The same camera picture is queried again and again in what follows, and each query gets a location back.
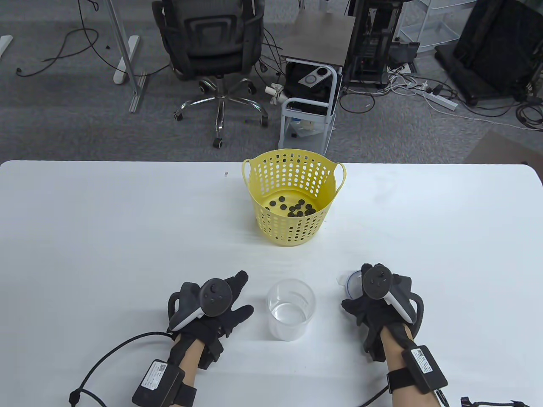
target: hand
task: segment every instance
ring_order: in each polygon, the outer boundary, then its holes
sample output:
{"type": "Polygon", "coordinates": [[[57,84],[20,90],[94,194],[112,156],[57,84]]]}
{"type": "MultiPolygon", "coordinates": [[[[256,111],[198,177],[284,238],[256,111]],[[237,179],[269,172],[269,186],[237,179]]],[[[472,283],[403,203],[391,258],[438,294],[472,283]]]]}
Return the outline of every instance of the hand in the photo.
{"type": "MultiPolygon", "coordinates": [[[[232,290],[232,304],[238,299],[239,293],[248,279],[249,276],[247,273],[240,271],[235,276],[225,280],[232,290]]],[[[218,339],[222,336],[228,338],[232,330],[249,318],[253,312],[254,308],[251,305],[242,306],[235,311],[232,311],[231,305],[229,309],[219,316],[203,316],[179,330],[183,338],[198,339],[206,345],[199,367],[207,368],[213,360],[216,361],[218,359],[218,356],[222,352],[222,346],[218,339]]]]}
{"type": "MultiPolygon", "coordinates": [[[[364,264],[361,268],[362,276],[372,267],[371,264],[364,264]]],[[[343,300],[341,306],[356,317],[358,326],[364,324],[369,328],[364,341],[364,351],[369,353],[373,360],[384,362],[386,357],[380,334],[383,327],[389,324],[405,323],[400,314],[385,300],[373,300],[365,294],[355,300],[343,300]]]]}

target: water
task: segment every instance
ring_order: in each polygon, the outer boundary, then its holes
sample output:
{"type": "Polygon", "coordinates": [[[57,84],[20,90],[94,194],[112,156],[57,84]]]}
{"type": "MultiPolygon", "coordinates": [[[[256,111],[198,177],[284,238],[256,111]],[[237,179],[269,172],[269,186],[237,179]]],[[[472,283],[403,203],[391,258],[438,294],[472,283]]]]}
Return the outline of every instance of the water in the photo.
{"type": "Polygon", "coordinates": [[[306,321],[304,310],[290,302],[280,302],[272,310],[271,314],[282,323],[298,325],[306,321]]]}

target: basket handle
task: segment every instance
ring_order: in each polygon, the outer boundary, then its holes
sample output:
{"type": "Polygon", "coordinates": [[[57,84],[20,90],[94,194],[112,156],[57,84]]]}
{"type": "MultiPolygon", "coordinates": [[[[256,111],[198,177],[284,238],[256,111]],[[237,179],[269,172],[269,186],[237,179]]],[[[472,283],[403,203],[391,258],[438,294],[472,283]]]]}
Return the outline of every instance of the basket handle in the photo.
{"type": "Polygon", "coordinates": [[[336,189],[336,195],[339,193],[339,190],[343,188],[343,184],[345,183],[345,180],[347,179],[347,169],[345,168],[345,165],[341,164],[340,162],[337,165],[341,166],[341,168],[343,169],[343,180],[341,181],[341,184],[339,185],[338,189],[336,189]]]}
{"type": "Polygon", "coordinates": [[[249,164],[249,166],[251,166],[250,164],[251,160],[245,160],[243,161],[243,163],[241,164],[241,175],[243,175],[243,181],[245,181],[245,186],[247,188],[249,188],[249,181],[247,180],[247,176],[245,175],[245,166],[247,164],[249,164]]]}

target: chair base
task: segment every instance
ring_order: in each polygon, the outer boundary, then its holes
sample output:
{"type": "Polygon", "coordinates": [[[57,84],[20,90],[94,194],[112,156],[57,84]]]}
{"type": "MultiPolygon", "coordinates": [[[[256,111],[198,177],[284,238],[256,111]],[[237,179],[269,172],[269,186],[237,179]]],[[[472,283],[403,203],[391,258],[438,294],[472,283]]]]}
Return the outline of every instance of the chair base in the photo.
{"type": "Polygon", "coordinates": [[[218,102],[217,109],[217,119],[215,120],[215,140],[213,141],[213,147],[221,148],[223,146],[223,125],[224,125],[224,109],[227,101],[232,101],[240,103],[242,105],[248,105],[258,110],[262,117],[260,119],[260,126],[268,127],[268,112],[262,107],[262,105],[254,100],[245,99],[241,97],[234,96],[232,93],[243,85],[247,86],[249,94],[255,94],[256,88],[252,81],[248,78],[240,80],[238,83],[234,84],[230,89],[225,88],[224,78],[217,78],[217,83],[215,84],[209,78],[202,78],[199,81],[200,92],[207,95],[199,99],[188,100],[183,103],[179,109],[174,113],[174,117],[177,121],[183,119],[183,110],[189,106],[196,106],[203,103],[216,100],[218,102]]]}

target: vr controller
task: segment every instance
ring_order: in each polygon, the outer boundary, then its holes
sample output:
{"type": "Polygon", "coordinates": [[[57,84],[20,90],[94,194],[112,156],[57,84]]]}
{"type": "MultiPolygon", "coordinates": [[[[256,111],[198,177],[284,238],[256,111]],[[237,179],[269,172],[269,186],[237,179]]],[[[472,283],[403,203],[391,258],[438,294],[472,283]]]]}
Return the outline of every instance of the vr controller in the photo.
{"type": "Polygon", "coordinates": [[[168,329],[176,332],[196,318],[218,316],[231,305],[232,290],[220,278],[212,278],[202,287],[196,283],[183,283],[181,289],[170,295],[168,300],[168,329]]]}
{"type": "Polygon", "coordinates": [[[373,300],[385,300],[400,314],[409,324],[415,337],[419,331],[424,314],[422,299],[411,292],[411,278],[392,274],[392,272],[380,263],[362,275],[362,291],[373,300]],[[411,305],[411,300],[416,304],[416,311],[411,305]]]}

